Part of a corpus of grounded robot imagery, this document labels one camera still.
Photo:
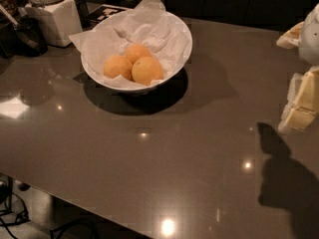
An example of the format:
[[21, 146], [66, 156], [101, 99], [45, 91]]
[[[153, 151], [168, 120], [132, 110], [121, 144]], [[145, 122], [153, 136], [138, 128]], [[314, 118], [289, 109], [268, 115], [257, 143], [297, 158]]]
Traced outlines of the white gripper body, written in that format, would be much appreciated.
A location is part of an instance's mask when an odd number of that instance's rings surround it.
[[312, 66], [319, 65], [319, 4], [307, 15], [299, 37], [299, 56]]

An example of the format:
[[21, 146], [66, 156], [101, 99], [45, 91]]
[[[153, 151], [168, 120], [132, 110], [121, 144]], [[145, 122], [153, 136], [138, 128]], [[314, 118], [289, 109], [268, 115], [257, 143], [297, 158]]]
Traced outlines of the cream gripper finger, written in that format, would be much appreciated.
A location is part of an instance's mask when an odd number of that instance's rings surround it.
[[278, 38], [278, 40], [276, 41], [276, 45], [284, 49], [297, 48], [302, 27], [303, 22], [300, 22], [290, 28]]
[[304, 75], [293, 75], [278, 130], [284, 134], [302, 131], [314, 122], [318, 115], [319, 67], [311, 67]]

